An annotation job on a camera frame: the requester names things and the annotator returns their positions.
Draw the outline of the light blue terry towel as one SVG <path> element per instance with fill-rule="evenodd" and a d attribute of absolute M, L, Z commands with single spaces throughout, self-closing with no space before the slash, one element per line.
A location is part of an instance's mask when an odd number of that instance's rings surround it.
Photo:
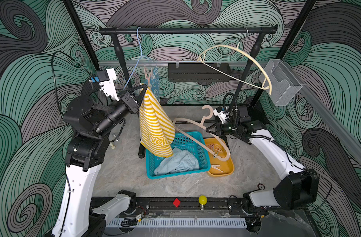
<path fill-rule="evenodd" d="M 154 174 L 159 176 L 199 169 L 199 162 L 192 153 L 190 153 L 188 150 L 174 148 L 173 156 L 163 159 L 159 166 L 155 168 Z"/>

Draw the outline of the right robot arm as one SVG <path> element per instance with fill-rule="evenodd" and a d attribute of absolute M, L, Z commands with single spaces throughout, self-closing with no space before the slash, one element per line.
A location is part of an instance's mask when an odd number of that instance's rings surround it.
<path fill-rule="evenodd" d="M 259 120 L 252 120 L 246 106 L 212 110 L 216 123 L 206 131 L 218 137 L 234 136 L 256 146 L 277 172 L 280 183 L 273 189 L 258 188 L 243 195 L 243 209 L 254 212 L 259 208 L 291 210 L 313 203 L 317 199 L 319 176 L 313 169 L 298 163 L 280 145 Z"/>

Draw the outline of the orange clothespin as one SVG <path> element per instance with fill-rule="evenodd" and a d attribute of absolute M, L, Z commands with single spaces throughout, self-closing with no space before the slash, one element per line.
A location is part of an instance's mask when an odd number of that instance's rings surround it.
<path fill-rule="evenodd" d="M 218 146 L 217 144 L 209 144 L 208 145 L 208 148 L 209 149 L 211 149 L 213 152 L 215 152 L 215 153 L 223 153 L 224 152 L 224 150 L 222 150 L 221 148 L 220 148 L 220 146 Z"/>

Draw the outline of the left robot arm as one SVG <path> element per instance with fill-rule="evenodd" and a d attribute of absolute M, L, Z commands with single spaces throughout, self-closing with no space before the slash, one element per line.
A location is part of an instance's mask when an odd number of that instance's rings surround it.
<path fill-rule="evenodd" d="M 101 237 L 106 225 L 121 213 L 136 210 L 136 194 L 121 190 L 107 203 L 91 208 L 92 192 L 105 153 L 112 143 L 111 130 L 125 125 L 128 114 L 137 114 L 147 85 L 121 91 L 109 106 L 96 104 L 89 95 L 73 99 L 64 114 L 73 136 L 65 156 L 66 185 L 52 230 L 53 237 Z"/>

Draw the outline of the yellow striped towel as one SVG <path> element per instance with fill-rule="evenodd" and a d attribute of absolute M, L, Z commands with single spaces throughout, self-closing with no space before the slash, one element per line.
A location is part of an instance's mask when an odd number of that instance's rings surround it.
<path fill-rule="evenodd" d="M 140 143 L 157 157 L 173 156 L 175 127 L 150 89 L 139 109 Z"/>

